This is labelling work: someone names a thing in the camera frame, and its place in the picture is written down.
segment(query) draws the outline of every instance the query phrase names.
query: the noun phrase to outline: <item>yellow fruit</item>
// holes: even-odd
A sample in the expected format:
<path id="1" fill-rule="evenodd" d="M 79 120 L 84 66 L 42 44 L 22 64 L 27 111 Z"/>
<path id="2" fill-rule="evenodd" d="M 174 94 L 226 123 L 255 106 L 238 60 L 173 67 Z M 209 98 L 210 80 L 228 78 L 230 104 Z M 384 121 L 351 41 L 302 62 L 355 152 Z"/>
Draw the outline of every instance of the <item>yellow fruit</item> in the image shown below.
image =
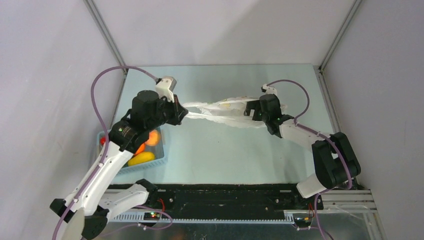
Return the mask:
<path id="1" fill-rule="evenodd" d="M 128 166 L 134 166 L 134 165 L 146 163 L 152 160 L 155 160 L 155 155 L 153 154 L 153 152 L 144 151 L 139 153 L 135 157 L 131 158 L 128 161 Z"/>

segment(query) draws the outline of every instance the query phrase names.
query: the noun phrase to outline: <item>plastic bag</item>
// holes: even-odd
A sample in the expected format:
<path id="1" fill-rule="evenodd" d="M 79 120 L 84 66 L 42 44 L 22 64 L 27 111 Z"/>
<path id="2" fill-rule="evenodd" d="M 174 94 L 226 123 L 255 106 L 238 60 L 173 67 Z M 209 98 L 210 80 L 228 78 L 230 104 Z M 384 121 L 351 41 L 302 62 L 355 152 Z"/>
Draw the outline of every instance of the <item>plastic bag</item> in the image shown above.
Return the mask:
<path id="1" fill-rule="evenodd" d="M 215 123 L 226 124 L 231 127 L 237 128 L 264 128 L 263 121 L 253 121 L 252 116 L 254 110 L 251 111 L 250 116 L 245 116 L 247 102 L 257 101 L 259 98 L 255 97 L 230 97 L 214 103 L 206 102 L 187 102 L 182 106 L 189 110 L 185 116 L 189 119 L 207 119 Z M 197 108 L 200 113 L 192 112 L 189 108 Z M 287 106 L 281 104 L 281 112 L 285 111 Z"/>

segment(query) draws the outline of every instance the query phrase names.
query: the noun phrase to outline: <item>wall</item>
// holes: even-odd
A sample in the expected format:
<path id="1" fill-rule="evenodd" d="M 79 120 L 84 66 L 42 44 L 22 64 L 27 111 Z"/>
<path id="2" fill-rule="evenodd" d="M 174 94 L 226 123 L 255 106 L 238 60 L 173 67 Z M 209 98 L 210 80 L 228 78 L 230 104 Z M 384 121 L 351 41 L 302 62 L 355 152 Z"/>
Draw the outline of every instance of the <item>wall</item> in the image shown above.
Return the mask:
<path id="1" fill-rule="evenodd" d="M 354 0 L 95 2 L 127 64 L 319 65 Z"/>
<path id="2" fill-rule="evenodd" d="M 424 1 L 364 1 L 325 69 L 390 240 L 422 239 Z"/>
<path id="3" fill-rule="evenodd" d="M 1 1 L 0 36 L 0 238 L 51 239 L 49 204 L 88 170 L 100 131 L 92 80 L 116 62 L 81 0 Z M 121 79 L 96 88 L 107 123 Z"/>

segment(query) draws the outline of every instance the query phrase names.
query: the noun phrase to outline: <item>white wall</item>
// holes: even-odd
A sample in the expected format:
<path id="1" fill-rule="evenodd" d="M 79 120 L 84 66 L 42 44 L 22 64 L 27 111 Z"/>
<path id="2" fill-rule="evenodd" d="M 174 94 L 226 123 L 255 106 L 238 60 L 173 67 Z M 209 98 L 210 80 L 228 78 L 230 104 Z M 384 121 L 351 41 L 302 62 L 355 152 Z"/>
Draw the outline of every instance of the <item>white wall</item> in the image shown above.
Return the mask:
<path id="1" fill-rule="evenodd" d="M 127 64 L 319 65 L 354 0 L 96 0 Z"/>
<path id="2" fill-rule="evenodd" d="M 363 6 L 325 70 L 390 240 L 422 239 L 424 1 Z"/>
<path id="3" fill-rule="evenodd" d="M 84 2 L 0 2 L 0 238 L 51 239 L 49 209 L 89 167 L 100 124 L 90 85 L 115 66 Z M 99 81 L 110 123 L 122 72 Z"/>

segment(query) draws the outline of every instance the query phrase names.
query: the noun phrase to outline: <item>gray wall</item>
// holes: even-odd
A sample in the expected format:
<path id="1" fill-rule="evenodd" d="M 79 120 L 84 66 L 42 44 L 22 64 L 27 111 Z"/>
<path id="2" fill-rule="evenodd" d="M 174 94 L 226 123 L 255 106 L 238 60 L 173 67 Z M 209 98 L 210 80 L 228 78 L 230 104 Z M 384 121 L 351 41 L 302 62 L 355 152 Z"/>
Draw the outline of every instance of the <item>gray wall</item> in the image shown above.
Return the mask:
<path id="1" fill-rule="evenodd" d="M 391 240 L 422 239 L 424 1 L 364 1 L 324 76 Z"/>
<path id="2" fill-rule="evenodd" d="M 0 239 L 52 238 L 49 210 L 89 167 L 100 125 L 90 86 L 115 66 L 84 2 L 0 2 Z M 96 88 L 107 123 L 122 72 Z"/>

